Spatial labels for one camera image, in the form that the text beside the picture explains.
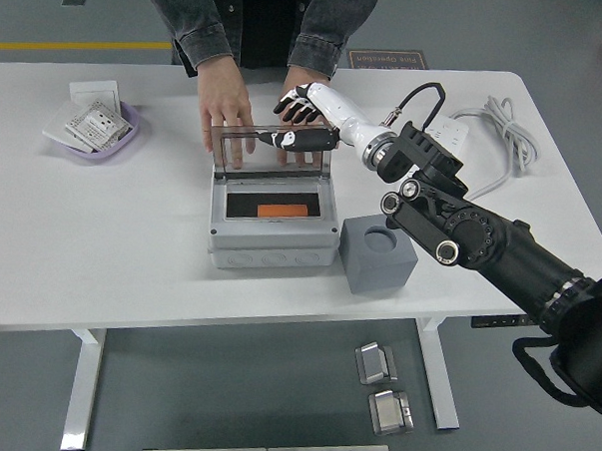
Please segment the person's right hand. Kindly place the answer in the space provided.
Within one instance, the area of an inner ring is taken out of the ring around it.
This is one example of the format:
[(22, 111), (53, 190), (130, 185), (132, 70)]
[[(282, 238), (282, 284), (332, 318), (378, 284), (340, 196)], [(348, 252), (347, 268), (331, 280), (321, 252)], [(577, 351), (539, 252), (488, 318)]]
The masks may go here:
[(201, 137), (208, 153), (214, 151), (213, 127), (254, 125), (244, 78), (231, 56), (217, 56), (197, 68)]

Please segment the person's left hand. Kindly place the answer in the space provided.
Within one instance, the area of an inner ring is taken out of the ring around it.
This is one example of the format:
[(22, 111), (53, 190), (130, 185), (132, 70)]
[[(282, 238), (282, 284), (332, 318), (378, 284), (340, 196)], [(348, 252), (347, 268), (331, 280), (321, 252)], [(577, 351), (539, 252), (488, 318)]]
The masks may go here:
[[(280, 91), (280, 99), (282, 99), (286, 93), (290, 92), (295, 87), (305, 85), (308, 83), (312, 83), (312, 82), (329, 85), (330, 78), (317, 71), (291, 65), (288, 68), (284, 86), (281, 88), (281, 91)], [(311, 153), (308, 156), (307, 153), (292, 154), (291, 152), (286, 152), (284, 150), (278, 150), (276, 157), (277, 157), (277, 162), (280, 166), (285, 166), (286, 164), (291, 162), (291, 163), (297, 164), (299, 167), (304, 167), (306, 164), (306, 159), (308, 157), (310, 157), (311, 162), (315, 166), (318, 166), (321, 155)]]

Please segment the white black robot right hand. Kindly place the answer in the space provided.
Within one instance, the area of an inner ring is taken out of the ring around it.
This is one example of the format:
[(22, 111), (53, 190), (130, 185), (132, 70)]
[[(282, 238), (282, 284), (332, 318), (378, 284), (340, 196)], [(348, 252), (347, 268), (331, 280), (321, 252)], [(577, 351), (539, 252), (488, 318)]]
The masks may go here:
[(325, 84), (316, 82), (296, 86), (286, 92), (273, 109), (283, 121), (300, 123), (322, 116), (339, 130), (343, 143), (356, 149), (370, 170), (376, 166), (376, 154), (386, 150), (397, 137), (384, 125), (370, 121), (355, 103)]

